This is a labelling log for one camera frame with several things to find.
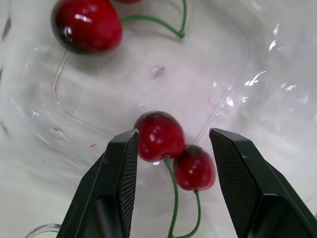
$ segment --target green stem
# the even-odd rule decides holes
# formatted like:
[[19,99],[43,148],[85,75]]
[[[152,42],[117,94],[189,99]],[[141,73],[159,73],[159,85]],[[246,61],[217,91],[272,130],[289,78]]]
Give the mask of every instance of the green stem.
[[148,15],[132,15],[132,16],[126,16],[120,18],[121,22],[125,21],[133,21],[133,20],[148,20],[156,22],[167,29],[169,29],[171,32],[174,32],[179,38],[184,38],[185,34],[183,32],[178,32],[174,27],[166,23],[165,21],[162,21],[161,19],[154,17],[154,16],[148,16]]
[[183,23],[182,23],[182,28],[180,29],[179,32],[183,32],[184,29],[185,29],[185,25],[186,25],[186,18],[187,18],[187,3],[186,3],[186,0],[183,0],[183,6],[184,6]]
[[192,237],[196,233],[196,231],[198,230],[198,227],[200,225],[200,219],[201,219],[202,211],[201,211],[201,205],[200,205],[200,199],[199,199],[199,191],[194,191],[194,194],[196,195],[197,205],[198,205],[198,219],[197,219],[196,226],[187,235],[184,235],[184,236],[181,236],[181,237],[175,237],[175,238],[189,238],[189,237]]
[[173,212],[173,217],[172,217],[172,221],[169,227],[169,232],[168,232],[168,238],[173,238],[173,230],[174,230],[174,226],[175,226],[175,222],[176,222],[176,217],[177,217],[177,210],[178,210],[178,190],[177,190],[177,183],[176,183],[176,178],[175,175],[173,173],[173,170],[170,166],[169,160],[168,159],[164,159],[164,163],[166,164],[166,167],[169,171],[170,176],[172,177],[173,180],[173,185],[174,185],[174,193],[175,193],[175,204],[174,204],[174,212]]
[[149,16],[149,15],[131,15],[131,16],[125,16],[125,17],[121,17],[120,20],[121,22],[126,22],[126,21],[135,21],[135,20],[148,20],[148,21],[152,21],[155,23],[158,23],[164,27],[166,27],[167,29],[169,29],[171,32],[175,33],[175,35],[177,35],[179,38],[184,38],[185,37],[185,33],[184,33],[184,29],[185,29],[185,25],[186,25],[186,18],[187,18],[187,3],[186,0],[183,0],[183,5],[184,5],[184,12],[183,12],[183,22],[182,22],[182,27],[181,29],[178,31],[176,30],[173,26],[171,26],[170,24],[168,24],[167,22],[154,17],[154,16]]

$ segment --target red speck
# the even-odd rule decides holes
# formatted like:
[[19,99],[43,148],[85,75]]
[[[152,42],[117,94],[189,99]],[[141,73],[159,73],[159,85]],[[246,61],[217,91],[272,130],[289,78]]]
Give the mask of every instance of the red speck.
[[207,98],[208,104],[209,104],[210,106],[212,106],[213,108],[215,108],[215,105],[214,105],[214,103],[213,103],[212,101],[213,101],[213,97],[208,97],[208,98]]

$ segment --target red cherry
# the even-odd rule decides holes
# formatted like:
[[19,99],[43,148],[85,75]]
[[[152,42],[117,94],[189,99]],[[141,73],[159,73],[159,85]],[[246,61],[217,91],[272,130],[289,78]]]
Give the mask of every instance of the red cherry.
[[215,181],[215,169],[209,154],[196,145],[188,145],[174,159],[173,169],[178,185],[187,191],[209,189]]
[[135,2],[142,1],[142,0],[116,0],[116,1],[119,1],[122,3],[135,3]]
[[106,0],[61,0],[52,12],[56,37],[75,53],[95,54],[116,48],[122,26]]
[[168,113],[145,113],[134,125],[139,131],[139,156],[149,162],[175,158],[185,149],[184,132]]

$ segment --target clear plastic container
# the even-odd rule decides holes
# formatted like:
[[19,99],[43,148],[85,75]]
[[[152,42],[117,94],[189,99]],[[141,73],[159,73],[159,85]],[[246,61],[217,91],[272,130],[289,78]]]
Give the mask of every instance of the clear plastic container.
[[[136,21],[123,25],[118,49],[98,57],[68,53],[57,42],[54,4],[0,1],[0,31],[7,29],[0,44],[1,237],[61,224],[107,143],[152,110],[175,116],[187,143],[210,154],[211,127],[250,138],[317,212],[315,1],[188,1],[183,40]],[[181,24],[180,0],[113,4],[121,16],[142,12]],[[201,200],[196,237],[236,237],[218,181]],[[166,237],[173,201],[164,165],[139,160],[131,237]],[[196,223],[194,195],[180,191],[179,207],[176,236]]]

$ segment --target cherry pair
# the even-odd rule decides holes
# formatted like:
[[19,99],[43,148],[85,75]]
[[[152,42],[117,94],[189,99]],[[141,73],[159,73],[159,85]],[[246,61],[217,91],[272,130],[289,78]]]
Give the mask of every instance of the cherry pair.
[[[141,0],[117,0],[134,3]],[[149,20],[165,26],[178,37],[183,38],[186,21],[186,1],[183,24],[180,31],[168,23],[148,15],[132,15],[119,18],[108,0],[59,0],[55,5],[51,23],[57,39],[68,50],[78,54],[109,52],[121,42],[121,22]]]
[[[195,228],[182,238],[191,237],[200,224],[199,191],[209,189],[215,182],[215,169],[210,156],[196,145],[185,146],[181,125],[167,113],[146,113],[139,117],[134,128],[139,131],[139,156],[148,162],[164,159],[174,183],[175,206],[168,238],[174,238],[173,229],[178,209],[176,182],[184,190],[194,191],[198,204],[198,221]],[[174,172],[169,163],[172,158]]]

